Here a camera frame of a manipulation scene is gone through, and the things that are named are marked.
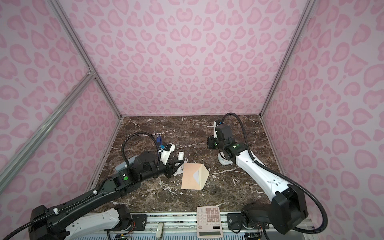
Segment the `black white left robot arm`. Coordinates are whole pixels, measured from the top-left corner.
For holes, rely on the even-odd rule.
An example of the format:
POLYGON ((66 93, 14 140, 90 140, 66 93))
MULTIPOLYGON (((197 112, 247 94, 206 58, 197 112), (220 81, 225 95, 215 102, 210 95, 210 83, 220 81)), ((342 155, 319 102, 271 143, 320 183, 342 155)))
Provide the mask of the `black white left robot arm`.
POLYGON ((131 230, 134 221, 127 206, 92 215, 98 207, 140 188, 145 180, 164 175, 171 178, 183 164, 184 154, 170 159, 168 152, 143 152, 93 190, 58 206, 35 208, 31 215, 31 240, 73 240, 97 231, 131 230))

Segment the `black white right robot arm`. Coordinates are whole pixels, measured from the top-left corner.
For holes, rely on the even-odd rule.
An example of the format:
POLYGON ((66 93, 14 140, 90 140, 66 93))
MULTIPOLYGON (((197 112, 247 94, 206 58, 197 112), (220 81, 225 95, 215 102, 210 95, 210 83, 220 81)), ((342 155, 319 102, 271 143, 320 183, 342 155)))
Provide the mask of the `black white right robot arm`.
POLYGON ((223 166, 235 164, 264 190, 268 205, 251 203, 241 209, 248 223, 267 223, 286 234, 308 216, 305 193, 298 187, 259 166, 261 161, 233 136, 231 127, 214 122, 214 135, 208 137, 208 149, 218 150, 223 166))

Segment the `diagonal aluminium frame bar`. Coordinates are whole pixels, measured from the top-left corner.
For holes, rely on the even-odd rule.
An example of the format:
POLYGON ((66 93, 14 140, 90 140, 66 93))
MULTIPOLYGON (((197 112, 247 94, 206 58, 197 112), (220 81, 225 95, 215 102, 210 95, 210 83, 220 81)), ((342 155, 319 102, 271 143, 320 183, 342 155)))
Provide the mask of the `diagonal aluminium frame bar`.
POLYGON ((51 131, 60 122, 69 108, 81 96, 83 91, 88 87, 94 79, 94 72, 89 71, 76 85, 73 90, 63 99, 63 101, 55 108, 50 116, 40 125, 34 134, 26 141, 23 146, 13 155, 10 162, 1 172, 1 193, 13 181, 21 169, 25 166, 32 154, 41 146, 44 140, 48 137, 51 131))

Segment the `pink white calculator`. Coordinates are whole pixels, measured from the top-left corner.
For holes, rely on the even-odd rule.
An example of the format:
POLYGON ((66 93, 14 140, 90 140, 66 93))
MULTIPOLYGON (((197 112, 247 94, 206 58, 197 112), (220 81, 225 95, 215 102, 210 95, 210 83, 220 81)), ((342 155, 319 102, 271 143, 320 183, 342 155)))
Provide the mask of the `pink white calculator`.
POLYGON ((197 207, 197 237, 204 240, 223 237, 219 207, 197 207))

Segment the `white glue stick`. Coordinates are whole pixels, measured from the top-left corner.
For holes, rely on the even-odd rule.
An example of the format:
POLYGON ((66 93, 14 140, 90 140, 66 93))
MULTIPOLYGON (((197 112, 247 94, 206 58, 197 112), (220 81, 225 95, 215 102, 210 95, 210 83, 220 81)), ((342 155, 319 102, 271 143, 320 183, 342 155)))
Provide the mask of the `white glue stick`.
POLYGON ((179 152, 178 153, 178 161, 181 161, 181 162, 184 161, 184 152, 179 152))

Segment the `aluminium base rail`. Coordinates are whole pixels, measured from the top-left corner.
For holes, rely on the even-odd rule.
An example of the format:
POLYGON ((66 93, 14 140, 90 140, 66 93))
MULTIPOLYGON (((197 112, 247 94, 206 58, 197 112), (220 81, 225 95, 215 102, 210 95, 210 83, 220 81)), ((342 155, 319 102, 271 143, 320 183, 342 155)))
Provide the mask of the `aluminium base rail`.
MULTIPOLYGON (((285 235, 266 225, 245 227, 240 225, 240 213, 222 212, 223 237, 208 240, 264 240, 264 231, 272 240, 316 240, 316 236, 290 231, 285 235)), ((197 237, 197 213, 133 213, 133 222, 117 230, 117 210, 87 214, 71 223, 66 230, 68 240, 156 240, 158 223, 164 223, 162 240, 201 240, 197 237)))

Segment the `small white alarm clock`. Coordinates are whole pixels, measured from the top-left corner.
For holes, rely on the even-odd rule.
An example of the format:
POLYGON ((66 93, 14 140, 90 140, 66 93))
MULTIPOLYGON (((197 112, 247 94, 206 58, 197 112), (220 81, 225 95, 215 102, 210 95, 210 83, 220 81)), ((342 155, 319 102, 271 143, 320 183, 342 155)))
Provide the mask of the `small white alarm clock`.
POLYGON ((234 165, 234 163, 231 161, 231 160, 227 160, 225 157, 224 157, 224 153, 223 152, 219 152, 218 153, 218 160, 219 160, 219 163, 223 166, 229 166, 229 165, 234 165))

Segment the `peach pink envelope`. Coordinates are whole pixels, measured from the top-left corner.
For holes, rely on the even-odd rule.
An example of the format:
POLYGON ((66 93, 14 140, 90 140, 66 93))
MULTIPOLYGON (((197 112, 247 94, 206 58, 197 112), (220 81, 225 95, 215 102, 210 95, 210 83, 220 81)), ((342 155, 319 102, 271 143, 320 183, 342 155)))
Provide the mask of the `peach pink envelope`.
POLYGON ((183 169, 183 178, 181 188, 183 190, 202 190, 208 180, 209 171, 204 164, 185 163, 183 169), (193 179, 193 173, 200 170, 200 187, 197 188, 196 182, 193 179))

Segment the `white clip on rail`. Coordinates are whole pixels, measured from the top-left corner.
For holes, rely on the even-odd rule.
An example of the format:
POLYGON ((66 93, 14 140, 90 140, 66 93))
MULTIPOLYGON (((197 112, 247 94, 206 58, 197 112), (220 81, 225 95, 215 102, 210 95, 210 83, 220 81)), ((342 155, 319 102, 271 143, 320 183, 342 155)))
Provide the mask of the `white clip on rail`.
POLYGON ((164 223, 158 223, 157 231, 156 231, 156 239, 161 240, 163 238, 164 232, 164 223))

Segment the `white letter paper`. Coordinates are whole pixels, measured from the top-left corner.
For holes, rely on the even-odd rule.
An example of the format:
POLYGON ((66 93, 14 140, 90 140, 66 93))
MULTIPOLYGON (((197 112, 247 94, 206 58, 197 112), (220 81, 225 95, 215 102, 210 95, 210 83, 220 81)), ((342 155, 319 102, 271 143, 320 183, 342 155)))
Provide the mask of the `white letter paper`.
POLYGON ((200 187, 200 170, 196 170, 194 173, 193 173, 193 179, 194 181, 196 182, 196 186, 197 188, 200 187))

